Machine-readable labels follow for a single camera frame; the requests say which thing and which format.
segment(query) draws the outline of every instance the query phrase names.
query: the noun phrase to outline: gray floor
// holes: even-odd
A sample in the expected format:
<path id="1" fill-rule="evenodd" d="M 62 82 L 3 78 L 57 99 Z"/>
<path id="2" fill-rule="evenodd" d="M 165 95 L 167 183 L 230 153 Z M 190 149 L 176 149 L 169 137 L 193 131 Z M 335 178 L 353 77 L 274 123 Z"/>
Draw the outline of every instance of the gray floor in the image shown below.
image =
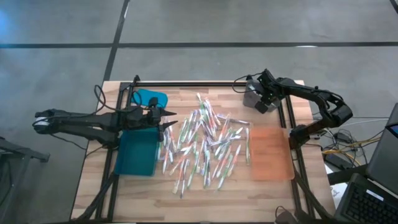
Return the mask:
<path id="1" fill-rule="evenodd" d="M 122 4 L 4 0 L 0 44 L 111 43 Z M 388 0 L 131 0 L 121 36 L 121 42 L 286 41 L 398 41 L 398 14 Z M 36 134 L 30 124 L 36 111 L 49 108 L 93 111 L 93 87 L 103 81 L 109 52 L 0 49 L 0 136 L 51 153 L 48 164 L 32 161 L 8 223 L 68 220 L 84 152 Z M 341 94 L 354 111 L 348 123 L 354 123 L 389 116 L 398 102 L 397 58 L 398 47 L 119 49 L 110 79 L 232 80 L 269 68 L 276 77 Z M 360 140 L 385 123 L 345 128 Z M 366 148 L 368 158 L 373 150 Z"/>

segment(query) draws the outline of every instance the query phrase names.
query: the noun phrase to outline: laptop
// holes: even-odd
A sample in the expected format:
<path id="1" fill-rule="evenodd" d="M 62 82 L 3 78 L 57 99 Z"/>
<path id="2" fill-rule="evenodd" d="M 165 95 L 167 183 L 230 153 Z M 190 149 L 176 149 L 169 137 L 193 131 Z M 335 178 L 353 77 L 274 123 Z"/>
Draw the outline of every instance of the laptop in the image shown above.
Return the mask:
<path id="1" fill-rule="evenodd" d="M 335 218 L 357 223 L 398 223 L 398 103 L 366 169 L 348 183 Z"/>

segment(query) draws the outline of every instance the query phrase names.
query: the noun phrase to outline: laptop keyboard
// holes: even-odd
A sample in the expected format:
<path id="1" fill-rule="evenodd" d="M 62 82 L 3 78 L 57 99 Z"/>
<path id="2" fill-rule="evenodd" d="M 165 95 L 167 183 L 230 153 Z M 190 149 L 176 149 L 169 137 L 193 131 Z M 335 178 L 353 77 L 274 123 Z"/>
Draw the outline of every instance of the laptop keyboard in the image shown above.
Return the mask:
<path id="1" fill-rule="evenodd" d="M 345 215 L 360 223 L 398 223 L 398 210 L 354 187 Z"/>

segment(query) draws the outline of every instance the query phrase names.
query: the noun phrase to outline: wooden table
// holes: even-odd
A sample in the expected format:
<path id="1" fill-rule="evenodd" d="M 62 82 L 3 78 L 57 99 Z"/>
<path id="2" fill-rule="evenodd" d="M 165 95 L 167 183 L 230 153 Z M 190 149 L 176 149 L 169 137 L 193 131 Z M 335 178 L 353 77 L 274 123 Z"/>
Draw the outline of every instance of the wooden table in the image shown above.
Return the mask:
<path id="1" fill-rule="evenodd" d="M 103 90 L 107 105 L 116 106 L 119 84 L 120 82 L 104 82 Z M 209 98 L 216 113 L 231 113 L 232 118 L 249 121 L 252 126 L 280 126 L 277 110 L 260 114 L 252 108 L 244 107 L 243 94 L 235 93 L 230 87 L 150 87 L 146 89 L 161 91 L 168 95 L 167 110 L 177 113 L 170 117 L 170 120 L 183 121 L 184 118 L 189 117 L 191 111 L 198 108 L 196 94 L 200 93 L 202 97 Z M 310 104 L 307 100 L 292 97 L 292 105 L 297 124 L 312 122 Z M 108 111 L 108 109 L 103 109 L 100 113 Z M 289 127 L 289 119 L 287 115 L 285 116 Z M 178 122 L 173 126 L 174 135 L 177 137 L 181 125 L 182 122 Z M 87 152 L 99 146 L 98 142 L 92 141 Z M 305 146 L 302 149 L 310 188 L 326 210 L 334 214 L 335 208 L 320 149 L 314 146 Z M 250 167 L 244 162 L 243 152 L 239 155 L 234 173 L 226 179 L 219 192 L 211 190 L 213 188 L 203 190 L 200 183 L 202 178 L 196 177 L 192 189 L 185 193 L 183 199 L 180 199 L 179 194 L 174 195 L 171 192 L 175 176 L 162 175 L 161 164 L 158 164 L 154 177 L 120 176 L 113 221 L 273 222 L 277 206 L 282 205 L 293 212 L 294 201 L 290 181 L 251 181 Z M 86 159 L 72 218 L 78 217 L 98 193 L 105 157 L 106 151 L 100 150 Z M 300 192 L 300 198 L 305 210 L 302 192 Z M 103 216 L 108 211 L 108 202 L 109 193 L 104 201 Z"/>

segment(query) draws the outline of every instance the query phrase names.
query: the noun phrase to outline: orange tray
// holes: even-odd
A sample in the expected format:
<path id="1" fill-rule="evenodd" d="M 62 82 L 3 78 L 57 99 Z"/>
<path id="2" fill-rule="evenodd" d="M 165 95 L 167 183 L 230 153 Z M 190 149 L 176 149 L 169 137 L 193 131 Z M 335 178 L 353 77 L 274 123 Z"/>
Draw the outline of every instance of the orange tray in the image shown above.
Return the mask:
<path id="1" fill-rule="evenodd" d="M 255 127 L 250 130 L 253 180 L 292 180 L 293 161 L 286 129 Z"/>

